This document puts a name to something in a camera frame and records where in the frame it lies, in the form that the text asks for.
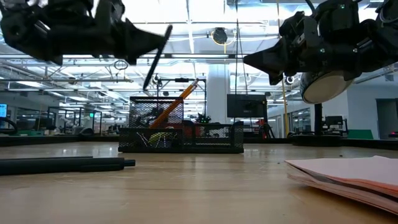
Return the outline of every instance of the table surface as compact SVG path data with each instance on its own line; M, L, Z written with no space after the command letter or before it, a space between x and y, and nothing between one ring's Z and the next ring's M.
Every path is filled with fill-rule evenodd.
M136 159L117 172L0 177L1 223L398 223L383 210L298 184L286 159L397 158L397 151L248 144L244 154L119 154L116 142L1 147L0 158Z

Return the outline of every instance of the computer monitor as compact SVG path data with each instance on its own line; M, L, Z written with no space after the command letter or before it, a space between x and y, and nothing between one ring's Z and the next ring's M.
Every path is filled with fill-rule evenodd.
M7 104L0 103L0 118L7 118Z
M330 127L331 125L343 125L342 116L327 116L325 117L325 124Z
M33 127L34 130L37 129L49 129L53 126L53 120L52 118L36 118L35 120L35 126Z
M267 98L265 95L228 94L227 117L267 119Z

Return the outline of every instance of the yellow object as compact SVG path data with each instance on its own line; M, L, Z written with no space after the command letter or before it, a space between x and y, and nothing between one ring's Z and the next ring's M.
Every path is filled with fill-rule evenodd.
M172 138L173 133L156 133L150 136L148 143L155 146L158 141L163 141L164 138Z
M191 94L195 88L198 86L199 79L195 79L195 81L193 81L191 83L191 85L188 86L188 88L186 90L184 90L180 97L182 97L183 99L185 99L187 96L189 96L189 94ZM166 117L180 104L182 103L180 100L175 100L168 108L166 108L166 110L163 111L163 113L156 118L156 120L154 121L153 124L151 124L149 126L149 128L156 128L158 127L158 125L164 121L164 119L166 119Z

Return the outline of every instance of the black stand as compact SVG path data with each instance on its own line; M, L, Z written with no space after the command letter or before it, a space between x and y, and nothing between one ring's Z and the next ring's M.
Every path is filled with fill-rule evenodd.
M262 125L262 130L266 135L267 139L270 138L275 138L274 132L272 131L272 128L268 124L268 114L267 114L267 101L262 102L262 108L264 110L264 124Z
M299 134L292 136L294 146L313 147L339 147L341 146L340 136L323 135L322 128L322 104L315 104L315 127L313 134Z

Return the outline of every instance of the stack of paper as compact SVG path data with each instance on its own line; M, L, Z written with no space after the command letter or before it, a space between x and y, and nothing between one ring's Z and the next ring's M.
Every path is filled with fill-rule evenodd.
M398 159L286 161L288 178L398 215Z

